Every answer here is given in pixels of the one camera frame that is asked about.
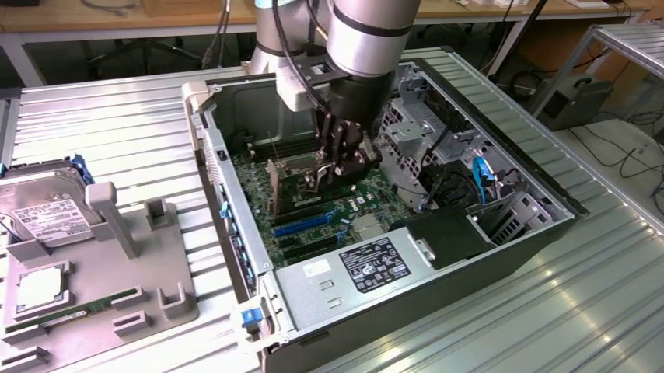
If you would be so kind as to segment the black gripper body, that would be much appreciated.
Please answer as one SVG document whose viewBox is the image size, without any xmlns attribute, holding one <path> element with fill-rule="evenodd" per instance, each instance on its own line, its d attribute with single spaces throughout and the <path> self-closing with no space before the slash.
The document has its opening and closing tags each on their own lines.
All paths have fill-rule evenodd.
<svg viewBox="0 0 664 373">
<path fill-rule="evenodd" d="M 392 92 L 395 72 L 377 78 L 351 75 L 331 83 L 329 107 L 332 115 L 369 128 L 381 113 Z"/>
</svg>

